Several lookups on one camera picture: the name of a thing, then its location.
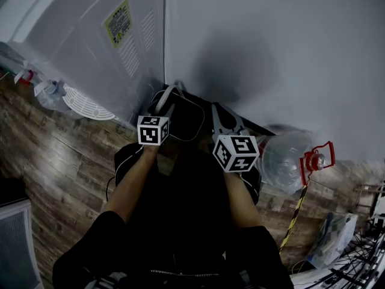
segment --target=person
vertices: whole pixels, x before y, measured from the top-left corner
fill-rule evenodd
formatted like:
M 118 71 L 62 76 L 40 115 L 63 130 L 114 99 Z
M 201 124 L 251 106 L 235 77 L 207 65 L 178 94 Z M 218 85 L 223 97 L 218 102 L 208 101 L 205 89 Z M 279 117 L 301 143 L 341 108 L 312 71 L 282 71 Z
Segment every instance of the person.
M 157 153 L 138 143 L 117 153 L 117 187 L 54 264 L 55 288 L 293 288 L 239 175 L 190 151 L 165 177 Z

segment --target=zipper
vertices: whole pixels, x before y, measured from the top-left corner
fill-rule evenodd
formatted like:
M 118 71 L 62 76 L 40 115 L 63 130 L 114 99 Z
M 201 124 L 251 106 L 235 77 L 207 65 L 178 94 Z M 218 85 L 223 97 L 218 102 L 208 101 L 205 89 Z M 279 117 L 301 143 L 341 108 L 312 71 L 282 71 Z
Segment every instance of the zipper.
M 177 273 L 159 271 L 159 270 L 151 270 L 151 273 L 159 273 L 159 274 L 175 275 L 175 276 L 195 276 L 195 277 L 219 276 L 219 274 L 216 274 L 216 273 L 206 273 L 206 274 L 182 274 L 182 273 L 180 273 L 180 274 L 177 274 Z

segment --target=white wall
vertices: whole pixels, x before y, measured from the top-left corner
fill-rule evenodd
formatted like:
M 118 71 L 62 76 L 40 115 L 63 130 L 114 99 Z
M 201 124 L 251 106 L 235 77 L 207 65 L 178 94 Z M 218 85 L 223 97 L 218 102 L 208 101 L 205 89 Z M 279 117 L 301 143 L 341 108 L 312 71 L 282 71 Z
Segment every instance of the white wall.
M 166 82 L 385 157 L 385 0 L 166 0 Z

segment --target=white vent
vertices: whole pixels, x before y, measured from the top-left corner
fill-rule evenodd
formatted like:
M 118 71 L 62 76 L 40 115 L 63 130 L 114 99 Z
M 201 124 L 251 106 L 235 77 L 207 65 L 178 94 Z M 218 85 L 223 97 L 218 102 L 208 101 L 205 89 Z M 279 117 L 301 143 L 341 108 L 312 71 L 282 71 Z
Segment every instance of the white vent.
M 128 37 L 127 42 L 119 49 L 119 56 L 128 75 L 132 77 L 140 64 L 133 34 Z
M 154 9 L 151 9 L 150 13 L 142 19 L 142 33 L 143 33 L 143 42 L 144 48 L 146 51 L 149 51 L 151 46 L 155 42 L 155 12 Z
M 67 94 L 63 96 L 63 100 L 74 112 L 94 120 L 111 120 L 115 118 L 113 113 L 110 113 L 69 85 L 64 85 L 64 89 Z
M 0 208 L 0 287 L 43 288 L 31 230 L 31 202 Z

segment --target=wooden floor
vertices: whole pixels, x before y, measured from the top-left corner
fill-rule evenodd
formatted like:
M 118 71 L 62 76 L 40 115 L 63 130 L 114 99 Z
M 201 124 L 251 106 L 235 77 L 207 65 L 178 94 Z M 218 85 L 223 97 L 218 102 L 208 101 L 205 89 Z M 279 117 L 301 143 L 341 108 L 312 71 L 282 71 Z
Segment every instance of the wooden floor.
M 107 181 L 114 176 L 114 154 L 136 133 L 112 121 L 73 120 L 42 108 L 30 87 L 0 82 L 0 170 L 22 178 L 32 201 L 35 254 L 45 288 L 52 288 L 52 266 L 71 248 L 103 210 Z M 171 141 L 158 156 L 169 175 L 178 155 Z M 356 197 L 311 183 L 303 209 L 284 251 L 285 266 L 303 259 L 330 211 L 347 212 Z M 279 245 L 290 224 L 296 197 L 263 187 L 257 205 Z

